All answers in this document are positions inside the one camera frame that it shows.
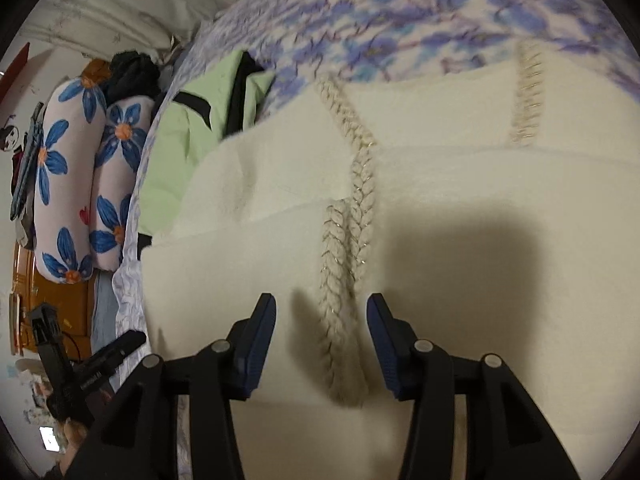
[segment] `blue floral bedsheet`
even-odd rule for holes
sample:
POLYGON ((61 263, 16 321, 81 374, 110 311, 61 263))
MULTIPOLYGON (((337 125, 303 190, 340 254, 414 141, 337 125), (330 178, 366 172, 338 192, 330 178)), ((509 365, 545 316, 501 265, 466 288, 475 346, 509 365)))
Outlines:
MULTIPOLYGON (((168 96, 236 48, 276 71, 264 117, 321 73, 366 82, 462 72, 506 59, 521 38, 570 53, 640 100, 640 60, 601 0, 240 0, 217 22, 202 24, 168 96)), ((143 150, 124 261, 113 279, 118 334, 146 331, 138 193, 157 124, 143 150)), ((148 346, 130 357, 121 377, 146 352, 148 346)))

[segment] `light green clothing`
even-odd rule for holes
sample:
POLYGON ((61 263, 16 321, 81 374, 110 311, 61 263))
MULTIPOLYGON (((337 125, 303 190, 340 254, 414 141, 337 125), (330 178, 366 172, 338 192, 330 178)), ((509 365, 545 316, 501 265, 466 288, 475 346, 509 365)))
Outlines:
MULTIPOLYGON (((145 181, 140 189, 139 233, 153 236, 159 230, 171 227, 195 169, 222 140, 241 57, 242 50, 233 51, 182 88, 184 92, 209 102, 211 129, 197 112, 175 102, 169 103, 162 114, 145 181)), ((271 71, 247 77, 243 130, 254 124, 257 107, 263 101, 273 77, 271 71)))

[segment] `wooden dresser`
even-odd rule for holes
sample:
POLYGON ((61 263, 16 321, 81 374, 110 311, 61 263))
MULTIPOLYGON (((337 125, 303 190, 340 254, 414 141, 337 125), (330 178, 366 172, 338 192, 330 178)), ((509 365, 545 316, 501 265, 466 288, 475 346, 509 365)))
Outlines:
POLYGON ((13 292, 9 300, 13 354, 21 353, 23 348, 37 352, 28 313, 46 301, 58 308, 58 323, 65 333, 63 340, 69 358, 90 357, 94 281, 95 275, 88 282, 75 285, 50 282, 36 269, 33 251, 16 244, 13 292))

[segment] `light blue fabric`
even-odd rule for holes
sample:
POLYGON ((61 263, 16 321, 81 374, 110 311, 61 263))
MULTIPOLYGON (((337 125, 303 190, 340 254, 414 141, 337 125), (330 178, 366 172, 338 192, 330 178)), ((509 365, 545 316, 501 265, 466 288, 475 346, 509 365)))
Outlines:
MULTIPOLYGON (((113 273, 106 270, 95 272, 94 315, 91 319, 92 354, 116 339, 116 314, 118 313, 118 300, 111 285, 113 273)), ((114 390, 117 389, 118 376, 113 376, 110 382, 114 390)))

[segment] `black clip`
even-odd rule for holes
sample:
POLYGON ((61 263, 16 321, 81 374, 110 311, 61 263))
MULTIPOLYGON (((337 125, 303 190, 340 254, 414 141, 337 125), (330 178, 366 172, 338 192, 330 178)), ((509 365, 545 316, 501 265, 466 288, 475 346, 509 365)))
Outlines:
POLYGON ((262 294, 249 319, 193 357, 165 362, 151 354, 133 370, 96 420, 66 480, 177 479, 177 396, 190 396, 194 478, 242 480, 229 400, 246 400, 260 381, 276 321, 262 294))
POLYGON ((501 357, 450 357, 395 319, 381 294, 367 323, 386 387, 415 399, 401 480, 449 480, 454 395, 466 395, 467 480, 578 480, 560 441, 501 357))
POLYGON ((60 422, 72 418, 90 428, 94 416, 87 406, 87 396, 106 383, 124 359, 145 343, 146 335, 129 330, 87 361, 72 367, 62 342, 57 309, 41 303, 29 316, 38 354, 53 388, 47 397, 51 415, 60 422))

